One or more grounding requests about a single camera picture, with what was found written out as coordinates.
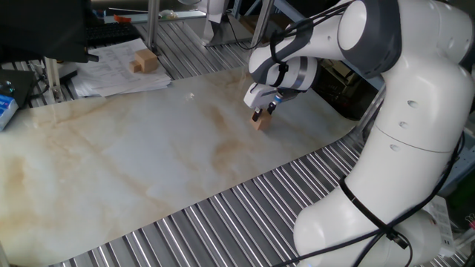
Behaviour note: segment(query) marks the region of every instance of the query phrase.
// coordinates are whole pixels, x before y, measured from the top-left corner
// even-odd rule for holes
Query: cable
[[[379,234],[377,234],[375,237],[372,238],[372,240],[366,244],[364,247],[363,251],[359,254],[358,258],[356,261],[353,263],[353,267],[358,267],[359,264],[363,261],[364,257],[366,257],[366,254],[370,252],[370,250],[373,248],[373,246],[381,239],[381,237],[384,236],[384,232],[381,231]]]
[[[262,35],[262,37],[259,39],[258,43],[255,44],[253,47],[243,46],[243,45],[241,45],[241,44],[239,43],[238,38],[236,37],[235,29],[233,28],[231,22],[229,23],[229,26],[231,26],[232,35],[235,36],[236,44],[237,44],[240,48],[242,48],[242,49],[244,49],[244,50],[252,50],[252,49],[256,48],[256,47],[262,42],[262,39],[264,38],[264,35]]]
[[[284,266],[288,266],[290,264],[293,264],[293,263],[296,263],[296,262],[299,262],[301,260],[305,260],[305,259],[308,259],[310,257],[314,257],[314,256],[318,256],[320,254],[324,254],[324,253],[327,253],[327,252],[331,252],[331,251],[335,251],[337,249],[340,249],[340,248],[344,248],[344,247],[347,247],[349,245],[352,245],[354,243],[358,243],[360,241],[363,241],[363,240],[366,240],[372,236],[374,236],[375,234],[377,234],[379,232],[379,229],[378,230],[375,230],[375,231],[372,231],[368,234],[364,234],[360,237],[356,237],[355,239],[353,240],[350,240],[350,241],[346,241],[346,242],[343,242],[341,244],[338,244],[338,245],[334,245],[334,246],[331,246],[329,248],[323,248],[319,251],[314,251],[314,252],[311,252],[311,253],[308,253],[308,254],[305,254],[303,256],[299,256],[299,257],[296,257],[294,259],[291,259],[291,260],[287,260],[286,262],[283,262],[283,263],[279,263],[279,264],[276,264],[274,265],[273,267],[284,267]]]
[[[460,137],[459,139],[459,142],[457,143],[457,146],[455,147],[455,149],[453,150],[453,153],[452,153],[452,156],[451,156],[451,159],[449,160],[448,162],[448,166],[447,166],[447,169],[445,170],[442,178],[437,182],[437,185],[436,187],[432,190],[432,192],[430,193],[430,195],[425,198],[425,200],[423,200],[422,202],[420,202],[418,205],[415,205],[413,208],[411,208],[409,211],[407,211],[406,213],[404,213],[403,215],[401,215],[400,217],[394,219],[392,222],[388,223],[387,225],[390,226],[390,227],[394,227],[395,225],[398,225],[399,223],[405,221],[407,218],[411,217],[412,215],[414,215],[417,211],[419,211],[421,208],[423,208],[425,205],[427,205],[435,196],[436,194],[440,191],[440,188],[444,185],[445,181],[447,181],[447,178],[452,170],[452,167],[453,167],[453,164],[455,163],[456,161],[456,158],[457,158],[457,151],[459,150],[459,148],[461,147],[461,144],[462,144],[462,137]],[[375,235],[379,235],[380,233],[383,233],[383,231],[381,229],[377,229],[375,231],[372,231],[368,234],[364,234],[360,237],[356,237],[355,239],[353,240],[349,240],[349,241],[346,241],[346,242],[343,242],[341,244],[338,244],[338,245],[334,245],[332,247],[329,247],[329,248],[323,248],[319,251],[314,251],[314,252],[311,252],[311,253],[308,253],[308,254],[305,254],[305,255],[302,255],[302,256],[299,256],[299,257],[296,257],[294,259],[291,259],[291,260],[287,260],[286,262],[283,262],[283,263],[279,263],[277,265],[274,265],[273,267],[284,267],[284,266],[288,266],[290,264],[293,264],[293,263],[296,263],[296,262],[299,262],[299,261],[302,261],[302,260],[305,260],[305,259],[308,259],[310,257],[314,257],[314,256],[318,256],[320,254],[324,254],[324,253],[327,253],[327,252],[331,252],[331,251],[334,251],[334,250],[337,250],[337,249],[340,249],[340,248],[344,248],[344,247],[347,247],[349,245],[352,245],[352,244],[355,244],[357,242],[360,242],[362,240],[366,240],[367,238],[370,238],[370,237],[373,237]],[[409,263],[410,261],[412,261],[412,257],[413,257],[413,248],[412,248],[412,245],[410,244],[409,242],[409,239],[406,238],[404,235],[400,234],[401,237],[403,237],[405,239],[405,241],[407,242],[408,246],[409,246],[409,249],[410,249],[410,259],[409,259]]]
[[[462,267],[468,267],[468,264],[472,260],[472,257],[474,257],[474,255],[475,255],[475,248],[473,249],[472,253],[470,253],[470,255],[468,255],[468,258],[465,261],[465,263],[462,265]]]
[[[31,87],[34,88],[35,86],[39,84],[40,81],[44,81],[45,79],[46,79],[46,75],[42,74]]]
[[[462,132],[462,136],[460,138],[462,138],[462,142],[461,142],[459,151],[457,152],[457,156],[460,156],[460,154],[462,153],[463,148],[465,147],[465,135],[464,135],[463,132]]]
[[[35,99],[35,98],[40,97],[43,93],[46,93],[48,89],[50,89],[50,85],[46,85],[45,88],[43,88],[43,90],[39,93],[31,94],[30,99]]]
[[[409,260],[407,261],[407,263],[405,265],[405,267],[409,267],[410,262],[413,261],[413,246],[410,244],[409,239],[405,235],[401,234],[398,231],[396,231],[396,233],[398,234],[399,237],[401,237],[407,243],[407,246],[409,247]],[[358,259],[356,259],[355,263],[353,263],[353,267],[358,267],[360,265],[361,261],[363,261],[366,254],[368,254],[368,252],[370,252],[370,250],[373,248],[373,246],[383,236],[384,236],[384,232],[381,232],[381,233],[377,234],[368,244],[366,244],[366,246],[364,247],[363,252],[360,253],[360,255],[358,256]]]
[[[409,260],[407,261],[406,265],[404,266],[404,267],[409,267],[410,262],[413,261],[413,254],[414,254],[413,246],[410,244],[409,239],[405,235],[403,235],[401,233],[399,233],[399,235],[402,237],[402,239],[404,239],[404,241],[406,241],[407,245],[409,246]]]

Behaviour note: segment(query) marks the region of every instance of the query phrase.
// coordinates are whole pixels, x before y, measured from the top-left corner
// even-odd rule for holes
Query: stack of papers
[[[142,39],[89,50],[99,62],[77,63],[78,74],[72,83],[78,96],[111,96],[166,88],[171,79],[160,65],[150,73],[132,73],[128,65],[135,52],[146,49]]]

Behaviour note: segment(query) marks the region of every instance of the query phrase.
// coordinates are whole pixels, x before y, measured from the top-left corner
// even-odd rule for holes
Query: marble surface
[[[354,125],[309,91],[249,124],[244,68],[19,111],[0,133],[0,241],[57,263],[308,154]]]

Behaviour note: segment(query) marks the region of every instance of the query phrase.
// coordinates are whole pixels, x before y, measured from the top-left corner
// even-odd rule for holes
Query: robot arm
[[[338,4],[346,2],[348,0],[342,0]],[[258,111],[268,108],[271,103],[276,105],[307,91],[318,74],[317,58],[344,59],[338,46],[340,20],[341,15],[333,16],[314,28],[298,29],[295,36],[278,43],[275,55],[278,60],[286,62],[287,70],[284,74],[281,74],[280,65],[272,58],[270,45],[257,48],[249,59],[249,72],[255,83],[249,88],[244,102]]]
[[[274,56],[272,46],[251,55],[255,84],[244,100],[256,109],[253,119],[263,108],[272,112],[306,91],[317,76],[316,58],[346,59],[366,77],[381,74],[387,92],[359,161],[345,179],[353,199],[338,187],[298,215],[294,241],[300,255],[378,228],[354,199],[385,224],[422,202],[451,157],[474,97],[474,81],[459,66],[474,51],[474,27],[455,7],[433,0],[357,0],[343,14],[320,19],[325,21],[311,30],[297,28],[277,44]],[[413,245],[412,265],[439,252],[439,229],[422,211],[395,229]],[[351,266],[368,243],[301,265]],[[382,238],[363,266],[403,266],[408,258],[408,249]]]

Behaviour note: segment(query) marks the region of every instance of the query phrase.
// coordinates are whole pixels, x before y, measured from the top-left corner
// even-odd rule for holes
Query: small wooden cube
[[[158,68],[157,56],[149,49],[142,49],[135,52],[135,60],[142,66],[143,73],[149,73]]]
[[[128,64],[128,68],[131,70],[132,73],[136,73],[142,70],[142,66],[137,60],[134,60]]]
[[[257,131],[265,131],[270,126],[270,121],[272,119],[272,115],[267,112],[267,110],[262,110],[261,115],[259,116],[257,122],[253,121],[252,118],[250,120],[252,126]]]

